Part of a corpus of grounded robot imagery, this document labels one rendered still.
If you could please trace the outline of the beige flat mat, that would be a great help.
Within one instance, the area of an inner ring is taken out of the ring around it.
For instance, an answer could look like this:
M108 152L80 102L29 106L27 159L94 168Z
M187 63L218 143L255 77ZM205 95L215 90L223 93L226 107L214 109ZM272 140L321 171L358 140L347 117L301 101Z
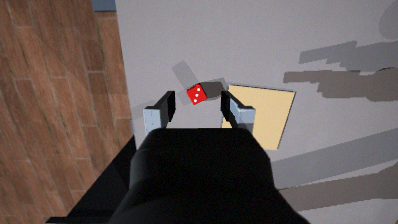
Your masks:
M235 85L228 91L256 109L253 136L262 148L277 150L295 93Z

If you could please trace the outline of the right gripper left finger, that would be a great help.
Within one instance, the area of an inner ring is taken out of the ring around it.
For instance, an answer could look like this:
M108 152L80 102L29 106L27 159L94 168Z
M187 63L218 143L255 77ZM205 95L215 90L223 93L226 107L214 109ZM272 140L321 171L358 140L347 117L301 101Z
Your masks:
M154 106L144 108L146 136L153 129L166 128L175 110L175 91L167 91Z

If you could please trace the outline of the red die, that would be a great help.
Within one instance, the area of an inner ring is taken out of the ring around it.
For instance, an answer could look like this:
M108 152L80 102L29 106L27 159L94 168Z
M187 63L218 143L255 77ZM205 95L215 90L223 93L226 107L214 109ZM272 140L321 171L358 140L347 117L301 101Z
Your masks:
M187 94L192 101L193 105L207 99L207 95L200 83L187 89Z

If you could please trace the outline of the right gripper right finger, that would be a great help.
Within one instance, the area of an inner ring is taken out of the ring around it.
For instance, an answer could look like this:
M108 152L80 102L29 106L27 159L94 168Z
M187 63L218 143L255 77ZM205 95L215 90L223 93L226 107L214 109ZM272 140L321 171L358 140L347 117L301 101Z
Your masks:
M244 128L253 134L255 108L245 106L229 91L221 91L220 110L232 128Z

